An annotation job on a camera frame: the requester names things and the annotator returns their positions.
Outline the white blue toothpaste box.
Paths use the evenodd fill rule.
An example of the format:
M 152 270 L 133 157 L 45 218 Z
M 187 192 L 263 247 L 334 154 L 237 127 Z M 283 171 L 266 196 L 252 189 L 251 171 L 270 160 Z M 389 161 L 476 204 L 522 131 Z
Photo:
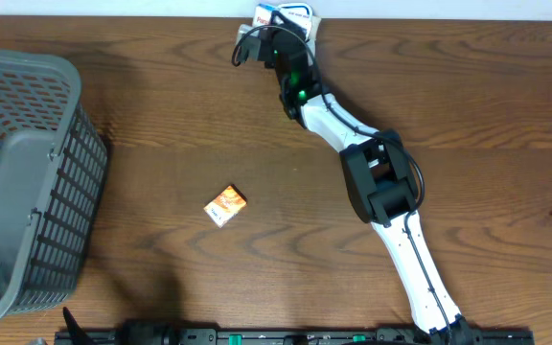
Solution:
M 272 13 L 277 10 L 278 8 L 273 5 L 264 4 L 264 3 L 258 4 L 255 7 L 252 26 L 258 27 L 263 25 L 269 25 L 271 23 Z

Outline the orange small box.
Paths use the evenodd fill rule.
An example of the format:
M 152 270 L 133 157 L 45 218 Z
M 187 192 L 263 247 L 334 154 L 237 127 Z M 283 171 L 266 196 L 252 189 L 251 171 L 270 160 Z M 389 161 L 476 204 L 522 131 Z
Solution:
M 234 185 L 227 186 L 203 208 L 212 222 L 219 228 L 236 216 L 247 201 Z

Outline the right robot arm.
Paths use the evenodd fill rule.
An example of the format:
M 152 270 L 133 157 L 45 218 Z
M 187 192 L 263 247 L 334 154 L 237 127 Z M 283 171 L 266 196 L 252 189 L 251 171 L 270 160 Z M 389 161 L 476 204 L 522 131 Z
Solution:
M 231 62 L 250 59 L 276 71 L 287 116 L 338 153 L 351 205 L 387 248 L 427 342 L 472 344 L 426 245 L 419 214 L 426 184 L 400 135 L 365 125 L 339 104 L 323 81 L 309 31 L 282 11 L 262 25 L 240 26 Z

